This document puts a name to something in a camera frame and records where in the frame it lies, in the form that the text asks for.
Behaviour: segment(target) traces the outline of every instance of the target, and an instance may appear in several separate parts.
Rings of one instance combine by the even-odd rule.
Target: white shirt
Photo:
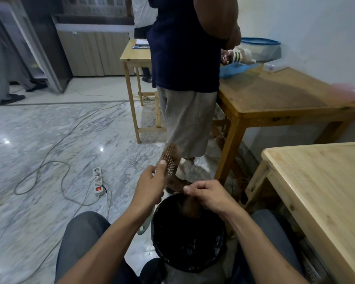
[[[136,28],[154,24],[158,9],[153,9],[148,0],[131,0],[133,4],[134,24]]]

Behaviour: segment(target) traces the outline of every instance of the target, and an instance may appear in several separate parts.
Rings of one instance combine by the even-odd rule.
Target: refrigerator
[[[46,81],[51,91],[60,93],[73,77],[51,17],[61,13],[61,0],[0,2],[0,38],[29,80]],[[13,73],[10,80],[15,81]]]

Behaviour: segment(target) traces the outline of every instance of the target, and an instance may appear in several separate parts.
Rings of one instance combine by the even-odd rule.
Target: power strip
[[[103,187],[103,175],[101,174],[101,168],[96,167],[93,169],[93,177],[95,178],[94,193],[96,197],[100,197],[105,194]]]

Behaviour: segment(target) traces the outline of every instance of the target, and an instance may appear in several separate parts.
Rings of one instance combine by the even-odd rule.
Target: forearm
[[[128,208],[57,284],[110,283],[143,218]]]
[[[302,277],[276,250],[248,213],[234,206],[226,219],[237,234],[255,282],[258,284],[305,283]]]
[[[227,40],[238,19],[237,0],[193,0],[202,28],[209,35]]]

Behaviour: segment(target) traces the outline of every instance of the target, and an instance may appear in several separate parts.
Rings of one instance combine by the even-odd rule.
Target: white wall
[[[355,0],[238,0],[243,37],[282,43],[287,63],[327,83],[355,85]],[[311,144],[325,124],[249,128],[243,138],[260,160],[264,148]],[[355,141],[355,121],[340,138]]]

